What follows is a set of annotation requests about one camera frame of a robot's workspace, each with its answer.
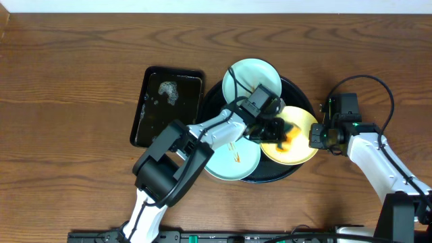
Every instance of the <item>wood grain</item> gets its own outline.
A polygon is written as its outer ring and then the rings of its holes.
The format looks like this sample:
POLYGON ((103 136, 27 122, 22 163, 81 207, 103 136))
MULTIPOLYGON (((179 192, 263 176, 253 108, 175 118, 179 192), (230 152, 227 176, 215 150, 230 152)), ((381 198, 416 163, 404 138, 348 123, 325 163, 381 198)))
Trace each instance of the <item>wood grain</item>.
MULTIPOLYGON (((201 69, 207 91, 227 67, 260 57, 314 106, 339 80, 383 78, 396 112, 386 136, 431 185, 432 16, 14 14, 0 44, 0 241, 65 242, 71 230, 129 220, 135 160, 128 139, 150 65, 201 69)), ((385 91, 347 83, 365 121, 381 125, 385 91)), ((373 227, 381 203, 347 158, 319 152, 270 184, 203 172, 166 213, 183 230, 290 231, 305 223, 373 227)))

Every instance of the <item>black cable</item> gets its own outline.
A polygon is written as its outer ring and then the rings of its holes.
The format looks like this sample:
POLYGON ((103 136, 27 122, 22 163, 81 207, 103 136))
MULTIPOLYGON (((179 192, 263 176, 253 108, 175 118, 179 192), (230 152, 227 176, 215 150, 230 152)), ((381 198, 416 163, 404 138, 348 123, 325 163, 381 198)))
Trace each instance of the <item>black cable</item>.
POLYGON ((136 227, 138 226, 138 221, 141 218, 142 212, 144 211, 145 207, 146 207, 146 201, 144 201, 142 203, 140 212, 138 213, 138 216, 136 217, 135 224, 134 224, 134 227, 132 228, 132 231, 130 232, 129 238, 126 238, 126 242, 127 243, 130 243, 130 240, 132 239, 132 236, 135 234, 136 227))
MULTIPOLYGON (((307 227, 308 229, 310 229, 311 227, 307 226, 307 225, 297 225, 292 231, 291 231, 291 236, 294 235, 294 233, 296 233, 296 231, 300 228, 300 227, 307 227)), ((292 243, 297 242, 297 240, 292 239, 291 240, 292 243)))
POLYGON ((235 84, 240 85, 240 87, 242 87, 244 90, 246 90, 247 92, 249 92, 250 94, 252 94, 252 91, 250 91, 247 87, 245 87, 243 84, 241 84, 237 79, 236 79, 236 75, 232 69, 232 67, 228 68, 228 72, 229 74, 231 74, 232 79, 234 80, 235 84))
POLYGON ((245 100, 245 99, 247 99, 247 98, 248 98, 248 97, 237 97, 237 99, 234 99, 230 104, 226 104, 226 105, 224 105, 224 106, 222 107, 221 110, 226 109, 226 107, 227 107, 228 105, 231 105, 231 104, 234 104, 234 109, 236 109, 236 108, 238 107, 237 102, 238 102, 238 101, 243 101, 243 100, 245 100))
POLYGON ((94 237, 93 239, 93 243, 98 243, 96 240, 102 240, 100 237, 102 234, 108 234, 110 231, 106 231, 106 232, 101 232, 99 234, 96 235, 96 237, 94 237))
POLYGON ((385 144, 382 143, 381 138, 384 134, 384 130, 387 127, 387 125, 389 124, 390 120, 392 119, 393 113, 394 113, 394 98, 393 98, 393 94, 392 91, 390 90, 389 86, 387 86, 385 84, 384 81, 382 81, 380 78, 375 77, 375 76, 371 76, 371 75, 365 75, 365 74, 361 74, 361 75, 355 75, 355 76, 351 76, 349 78, 346 78, 344 80, 342 80, 341 82, 339 82, 338 84, 336 84, 336 86, 334 86, 334 88, 330 91, 330 93, 327 95, 327 98, 325 99, 325 106, 324 106, 324 110, 327 110, 327 106, 329 104, 329 100, 331 95, 333 94, 333 92, 343 83, 345 83, 346 81, 349 80, 353 80, 355 78, 370 78, 372 80, 377 81, 378 83, 380 83, 385 90, 387 91, 389 98, 390 98, 390 103, 391 103, 391 109, 390 109, 390 113, 388 118, 386 119, 386 121, 384 122, 381 131, 378 134, 378 146, 379 149, 381 149, 383 151, 383 154, 385 155, 385 157, 390 161, 390 163, 396 168, 396 170, 402 175, 402 177, 406 180, 407 183, 409 183, 421 196, 421 200, 426 203, 426 205, 429 207, 430 210, 432 210, 432 203, 429 201, 429 199, 426 197, 425 193, 419 188, 419 186, 417 186, 413 181, 412 181, 412 177, 408 176, 405 171, 403 171, 399 165, 392 159, 392 157, 388 154, 388 152, 386 151, 385 144))
POLYGON ((345 239, 345 240, 358 240, 363 242, 372 242, 372 243, 392 243, 395 242, 393 240, 383 239, 383 238, 375 238, 370 236, 357 236, 352 234, 336 234, 336 233, 310 233, 310 234, 296 234, 289 236, 282 236, 272 240, 268 240, 264 243, 277 243, 282 240, 294 240, 294 239, 345 239))

